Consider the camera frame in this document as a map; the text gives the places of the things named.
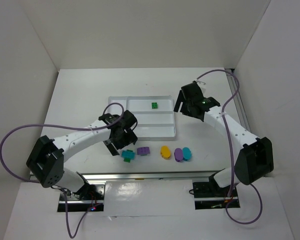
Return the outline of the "green long lego brick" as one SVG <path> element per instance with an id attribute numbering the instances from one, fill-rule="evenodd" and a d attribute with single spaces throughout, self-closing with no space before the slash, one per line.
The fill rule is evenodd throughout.
<path id="1" fill-rule="evenodd" d="M 126 163 L 130 163 L 131 159 L 130 158 L 124 158 L 123 161 L 126 162 Z"/>

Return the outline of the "teal long lego brick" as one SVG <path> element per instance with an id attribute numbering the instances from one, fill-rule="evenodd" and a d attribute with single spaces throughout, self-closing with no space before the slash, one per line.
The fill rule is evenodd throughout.
<path id="1" fill-rule="evenodd" d="M 132 150 L 123 150 L 121 152 L 121 157 L 124 159 L 124 160 L 133 160 L 135 158 L 135 155 L 136 153 Z"/>

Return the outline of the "purple square lego brick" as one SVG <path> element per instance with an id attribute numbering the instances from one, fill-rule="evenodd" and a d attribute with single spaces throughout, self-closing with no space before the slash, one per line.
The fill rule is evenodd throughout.
<path id="1" fill-rule="evenodd" d="M 151 153 L 148 146 L 138 147 L 136 152 L 138 156 L 148 156 Z"/>

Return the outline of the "white compartment tray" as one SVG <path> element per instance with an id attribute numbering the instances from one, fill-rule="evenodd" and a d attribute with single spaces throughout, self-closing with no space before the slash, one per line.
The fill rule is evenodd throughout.
<path id="1" fill-rule="evenodd" d="M 158 109 L 152 109 L 152 103 Z M 140 141 L 172 141 L 176 137 L 174 100 L 161 96 L 110 96 L 108 103 L 119 103 L 137 119 L 134 133 Z"/>

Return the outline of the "yellow oval lego brick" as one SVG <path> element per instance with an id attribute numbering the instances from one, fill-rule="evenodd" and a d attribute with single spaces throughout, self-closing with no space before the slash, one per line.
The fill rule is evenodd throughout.
<path id="1" fill-rule="evenodd" d="M 163 145 L 160 148 L 160 155 L 163 159 L 168 160 L 171 157 L 171 151 L 168 146 Z"/>

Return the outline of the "teal oval lego brick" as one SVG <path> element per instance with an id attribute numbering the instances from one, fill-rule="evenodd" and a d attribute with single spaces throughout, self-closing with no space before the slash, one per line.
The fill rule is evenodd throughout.
<path id="1" fill-rule="evenodd" d="M 188 147 L 184 147 L 182 149 L 182 154 L 183 154 L 183 160 L 188 162 L 191 160 L 192 158 L 192 152 Z"/>

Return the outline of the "purple oval lego brick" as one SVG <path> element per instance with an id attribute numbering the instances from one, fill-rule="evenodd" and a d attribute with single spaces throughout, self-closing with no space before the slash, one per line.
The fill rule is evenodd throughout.
<path id="1" fill-rule="evenodd" d="M 180 163 L 184 160 L 184 154 L 183 154 L 183 150 L 181 148 L 176 148 L 174 150 L 174 159 L 178 163 Z"/>

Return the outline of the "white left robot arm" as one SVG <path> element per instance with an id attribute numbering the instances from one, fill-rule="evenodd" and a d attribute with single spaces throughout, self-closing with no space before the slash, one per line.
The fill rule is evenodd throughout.
<path id="1" fill-rule="evenodd" d="M 123 116 L 103 114 L 83 130 L 50 139 L 40 137 L 26 162 L 27 167 L 44 188 L 58 187 L 84 199 L 96 192 L 79 172 L 64 167 L 64 163 L 79 152 L 102 142 L 112 156 L 138 140 L 133 132 L 137 118 L 128 110 Z"/>

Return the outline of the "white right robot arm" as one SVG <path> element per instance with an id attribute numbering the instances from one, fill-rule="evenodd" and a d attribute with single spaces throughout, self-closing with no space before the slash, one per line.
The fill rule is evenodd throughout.
<path id="1" fill-rule="evenodd" d="M 272 142 L 241 126 L 213 97 L 204 97 L 197 82 L 181 87 L 174 111 L 201 120 L 230 141 L 230 167 L 210 178 L 216 187 L 250 185 L 274 170 Z"/>

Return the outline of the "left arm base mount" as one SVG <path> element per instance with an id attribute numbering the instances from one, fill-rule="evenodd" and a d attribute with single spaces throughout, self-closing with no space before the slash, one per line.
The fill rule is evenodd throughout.
<path id="1" fill-rule="evenodd" d="M 68 212 L 84 213 L 91 208 L 91 212 L 104 211 L 104 198 L 105 198 L 105 181 L 95 181 L 91 185 L 94 186 L 94 191 L 90 191 L 85 196 L 80 197 L 77 194 L 66 191 L 66 197 L 61 192 L 57 204 L 57 212 L 64 213 L 66 210 L 66 200 Z"/>

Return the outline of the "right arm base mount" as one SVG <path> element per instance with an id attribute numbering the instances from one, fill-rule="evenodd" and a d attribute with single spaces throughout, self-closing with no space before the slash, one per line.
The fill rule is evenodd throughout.
<path id="1" fill-rule="evenodd" d="M 213 190 L 208 182 L 193 182 L 188 193 L 194 197 L 196 210 L 225 209 L 227 204 L 229 208 L 240 208 L 237 189 L 228 196 L 229 189 L 228 186 Z"/>

